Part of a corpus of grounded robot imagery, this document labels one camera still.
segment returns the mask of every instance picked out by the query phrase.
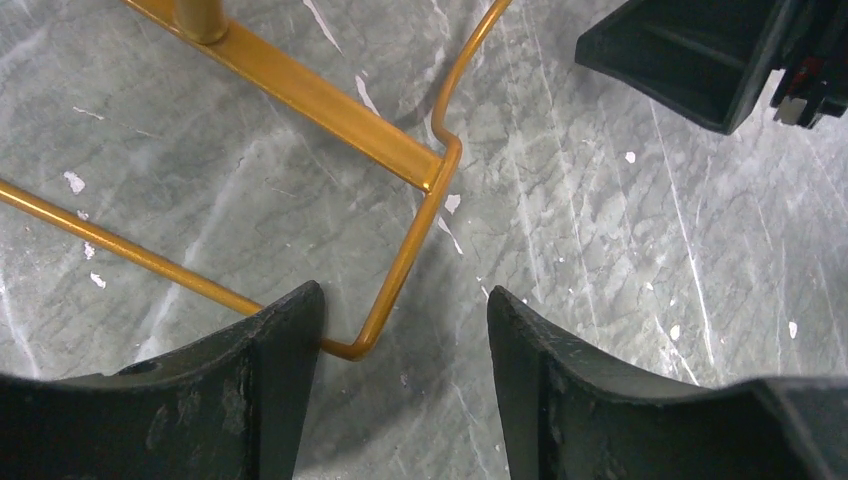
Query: marble floor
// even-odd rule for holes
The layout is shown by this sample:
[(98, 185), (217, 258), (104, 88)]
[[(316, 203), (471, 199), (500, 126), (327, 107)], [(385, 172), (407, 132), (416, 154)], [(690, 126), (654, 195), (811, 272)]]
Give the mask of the marble floor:
[[(620, 3), (516, 0), (486, 41), (447, 117), (465, 154), (443, 225), (371, 356), (320, 360), (299, 478), (508, 478), (498, 284), (685, 382), (848, 373), (848, 120), (785, 127), (761, 100), (723, 137), (575, 65)], [(434, 85), (488, 3), (227, 5), (436, 148)], [(318, 280), (344, 339), (421, 200), (116, 0), (0, 0), (0, 157), (3, 179), (260, 303)], [(0, 206), (4, 372), (114, 372), (238, 319)]]

